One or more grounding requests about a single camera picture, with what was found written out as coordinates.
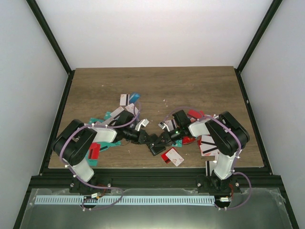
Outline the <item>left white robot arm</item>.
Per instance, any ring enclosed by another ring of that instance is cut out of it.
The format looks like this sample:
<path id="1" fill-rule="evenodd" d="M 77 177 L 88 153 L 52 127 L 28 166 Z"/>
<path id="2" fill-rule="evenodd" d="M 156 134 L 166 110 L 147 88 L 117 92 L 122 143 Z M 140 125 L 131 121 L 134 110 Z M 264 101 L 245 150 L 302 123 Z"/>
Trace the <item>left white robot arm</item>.
<path id="1" fill-rule="evenodd" d="M 52 151 L 60 157 L 65 167 L 81 180 L 81 188 L 91 193 L 97 188 L 97 180 L 93 178 L 94 171 L 85 156 L 93 143 L 116 143 L 125 139 L 136 145 L 147 145 L 153 155 L 157 154 L 155 141 L 158 137 L 148 135 L 142 129 L 149 121 L 137 121 L 138 116 L 139 114 L 124 110 L 109 124 L 85 124 L 74 119 L 53 141 Z"/>

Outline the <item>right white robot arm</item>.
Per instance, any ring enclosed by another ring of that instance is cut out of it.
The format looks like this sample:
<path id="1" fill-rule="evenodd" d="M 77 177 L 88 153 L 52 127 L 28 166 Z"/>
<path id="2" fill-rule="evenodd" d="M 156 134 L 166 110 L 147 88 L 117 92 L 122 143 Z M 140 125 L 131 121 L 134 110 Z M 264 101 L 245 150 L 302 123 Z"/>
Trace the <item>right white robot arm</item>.
<path id="1" fill-rule="evenodd" d="M 229 186 L 228 178 L 234 173 L 235 162 L 250 140 L 246 129 L 228 111 L 216 117 L 202 114 L 194 122 L 187 117 L 184 110 L 179 110 L 172 116 L 177 127 L 169 130 L 165 122 L 162 122 L 164 132 L 152 141 L 152 146 L 168 146 L 183 137 L 197 138 L 204 135 L 211 137 L 219 152 L 212 188 L 217 192 L 225 191 Z"/>

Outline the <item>black leather card holder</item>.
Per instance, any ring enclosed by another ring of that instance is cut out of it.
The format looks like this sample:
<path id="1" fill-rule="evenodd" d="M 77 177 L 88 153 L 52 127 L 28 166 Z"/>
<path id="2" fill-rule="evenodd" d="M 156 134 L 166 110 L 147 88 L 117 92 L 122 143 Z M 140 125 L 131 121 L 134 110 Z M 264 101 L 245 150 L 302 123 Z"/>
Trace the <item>black leather card holder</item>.
<path id="1" fill-rule="evenodd" d="M 161 152 L 166 150 L 165 146 L 150 146 L 149 150 L 153 156 L 160 154 Z"/>

